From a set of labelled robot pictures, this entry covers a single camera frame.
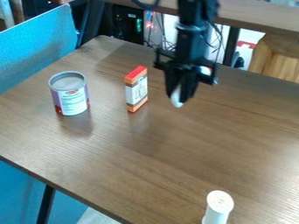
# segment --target red light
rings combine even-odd
[[[154,28],[154,25],[152,23],[147,23],[145,27],[146,28]]]

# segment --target blue partition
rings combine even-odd
[[[0,32],[0,94],[75,49],[68,4]]]

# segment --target can label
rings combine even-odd
[[[71,91],[52,90],[52,97],[56,112],[64,116],[78,115],[89,107],[86,85]]]

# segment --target table leg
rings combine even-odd
[[[240,28],[231,27],[226,44],[226,52],[223,65],[233,67],[234,56],[236,52],[237,42],[239,40]]]
[[[87,20],[89,18],[90,9],[91,9],[91,0],[86,0],[86,6],[85,6],[82,22],[81,22],[80,29],[79,29],[77,47],[80,47],[82,45],[82,39],[83,39],[85,30],[87,28]]]
[[[91,10],[87,20],[86,29],[83,34],[82,44],[95,38],[99,33],[102,14],[105,8],[104,1],[90,0]]]
[[[44,196],[38,213],[37,224],[46,224],[48,222],[52,203],[55,195],[55,189],[49,185],[45,186]]]

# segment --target can lid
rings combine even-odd
[[[210,192],[206,201],[208,206],[216,213],[229,214],[233,210],[233,198],[227,192]]]
[[[58,91],[69,91],[85,85],[85,77],[77,72],[64,72],[53,75],[48,82],[50,88]]]

